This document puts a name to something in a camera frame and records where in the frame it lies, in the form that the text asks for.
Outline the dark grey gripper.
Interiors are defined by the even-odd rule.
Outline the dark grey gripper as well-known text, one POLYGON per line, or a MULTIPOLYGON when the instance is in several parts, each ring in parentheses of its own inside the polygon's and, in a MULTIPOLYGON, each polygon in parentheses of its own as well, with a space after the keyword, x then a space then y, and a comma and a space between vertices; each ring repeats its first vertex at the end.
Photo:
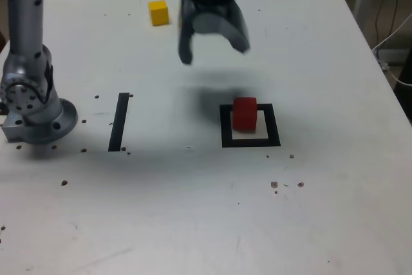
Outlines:
POLYGON ((194 33, 219 34, 240 53, 250 49, 247 26, 235 1, 207 5, 181 0, 178 55, 183 64, 192 63, 191 38, 194 33))

